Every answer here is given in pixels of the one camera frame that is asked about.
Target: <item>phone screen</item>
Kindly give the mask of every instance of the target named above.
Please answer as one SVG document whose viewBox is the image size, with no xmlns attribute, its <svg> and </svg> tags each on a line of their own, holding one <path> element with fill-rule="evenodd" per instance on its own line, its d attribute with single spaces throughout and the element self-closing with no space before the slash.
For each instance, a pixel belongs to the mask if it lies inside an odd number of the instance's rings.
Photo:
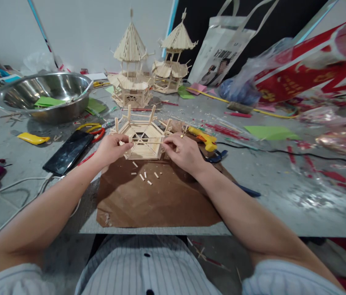
<svg viewBox="0 0 346 295">
<path fill-rule="evenodd" d="M 55 175 L 65 175 L 93 139 L 94 136 L 92 134 L 76 130 L 50 160 L 47 161 L 43 169 Z"/>
</svg>

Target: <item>metal bowl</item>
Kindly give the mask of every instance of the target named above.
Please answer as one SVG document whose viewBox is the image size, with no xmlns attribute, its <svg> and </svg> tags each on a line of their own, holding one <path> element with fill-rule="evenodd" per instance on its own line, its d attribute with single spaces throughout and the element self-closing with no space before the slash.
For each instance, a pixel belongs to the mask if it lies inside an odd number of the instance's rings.
<svg viewBox="0 0 346 295">
<path fill-rule="evenodd" d="M 69 122 L 81 115 L 89 101 L 91 86 L 81 95 L 91 79 L 76 73 L 46 73 L 27 76 L 0 88 L 0 108 L 29 115 L 48 124 Z M 73 102 L 58 106 L 35 109 L 41 96 Z"/>
</svg>

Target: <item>white shopping bag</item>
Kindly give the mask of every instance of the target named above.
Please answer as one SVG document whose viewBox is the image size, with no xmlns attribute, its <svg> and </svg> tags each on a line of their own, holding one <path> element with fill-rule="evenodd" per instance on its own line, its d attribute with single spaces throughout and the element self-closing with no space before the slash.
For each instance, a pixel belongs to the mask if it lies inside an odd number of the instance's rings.
<svg viewBox="0 0 346 295">
<path fill-rule="evenodd" d="M 260 2 L 248 16 L 235 16 L 240 0 L 234 0 L 233 16 L 221 16 L 231 1 L 226 0 L 217 16 L 210 18 L 206 37 L 188 77 L 188 82 L 191 84 L 200 83 L 206 86 L 218 86 L 249 41 L 260 31 L 279 2 L 279 0 L 275 0 L 265 14 L 259 28 L 255 31 L 245 29 L 245 25 L 257 8 L 273 0 Z"/>
</svg>

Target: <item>workbench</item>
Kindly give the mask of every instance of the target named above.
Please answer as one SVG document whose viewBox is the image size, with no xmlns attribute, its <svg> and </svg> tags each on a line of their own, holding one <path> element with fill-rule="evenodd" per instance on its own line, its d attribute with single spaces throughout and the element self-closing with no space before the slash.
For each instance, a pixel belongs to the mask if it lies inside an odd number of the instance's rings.
<svg viewBox="0 0 346 295">
<path fill-rule="evenodd" d="M 108 108 L 115 106 L 111 94 L 104 88 L 91 92 L 91 97 L 105 103 Z M 169 100 L 179 106 L 158 104 L 156 116 L 165 120 L 170 116 L 178 117 L 187 122 L 204 122 L 215 124 L 214 116 L 223 118 L 236 126 L 275 125 L 286 126 L 309 142 L 326 131 L 324 128 L 308 128 L 298 120 L 287 120 L 254 113 L 252 118 L 238 118 L 224 115 L 226 104 L 199 95 L 195 99 L 183 100 L 177 94 L 164 95 L 154 92 L 150 104 L 160 100 Z M 106 117 L 107 120 L 120 118 L 126 111 L 115 111 Z M 89 117 L 88 122 L 99 122 L 96 117 Z M 26 177 L 44 177 L 43 164 L 58 150 L 65 140 L 74 132 L 78 125 L 73 123 L 59 126 L 47 126 L 24 119 L 13 127 L 7 118 L 0 118 L 0 158 L 4 158 L 8 166 L 7 173 L 1 178 L 0 186 L 6 186 Z M 39 136 L 62 135 L 57 142 L 50 145 L 35 146 L 11 134 L 11 130 L 29 132 Z M 224 141 L 223 135 L 217 134 L 218 141 Z M 264 141 L 269 149 L 286 150 L 286 141 Z M 95 144 L 85 158 L 96 150 Z M 249 149 L 235 149 L 220 145 L 219 150 L 228 150 L 223 165 L 232 176 L 243 186 L 262 194 L 257 200 L 278 216 L 298 236 L 346 237 L 346 192 L 339 193 L 325 185 L 317 183 L 304 175 L 294 172 L 289 156 L 283 153 L 257 152 Z M 335 154 L 324 148 L 307 150 L 326 157 L 346 157 Z M 331 164 L 346 164 L 337 161 L 325 161 L 312 158 L 316 166 L 330 167 Z M 42 180 L 23 182 L 3 195 L 20 205 L 26 198 L 35 195 Z M 114 228 L 101 227 L 96 221 L 96 194 L 99 179 L 87 188 L 81 199 L 77 213 L 69 220 L 64 231 L 83 234 L 174 234 L 174 235 L 229 235 L 230 231 L 220 222 L 210 227 L 157 227 L 157 228 Z M 0 200 L 0 226 L 14 213 L 14 209 Z"/>
</svg>

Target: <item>striped shirt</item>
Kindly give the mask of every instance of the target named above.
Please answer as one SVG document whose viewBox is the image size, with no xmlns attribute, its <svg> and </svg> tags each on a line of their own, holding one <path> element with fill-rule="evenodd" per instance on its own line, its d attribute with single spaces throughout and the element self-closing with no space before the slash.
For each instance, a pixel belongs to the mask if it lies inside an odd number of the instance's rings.
<svg viewBox="0 0 346 295">
<path fill-rule="evenodd" d="M 0 294 L 55 294 L 35 264 L 0 272 Z M 346 295 L 334 284 L 295 264 L 260 262 L 244 280 L 243 294 Z M 76 286 L 80 294 L 220 295 L 199 262 L 175 236 L 108 236 L 83 270 Z"/>
</svg>

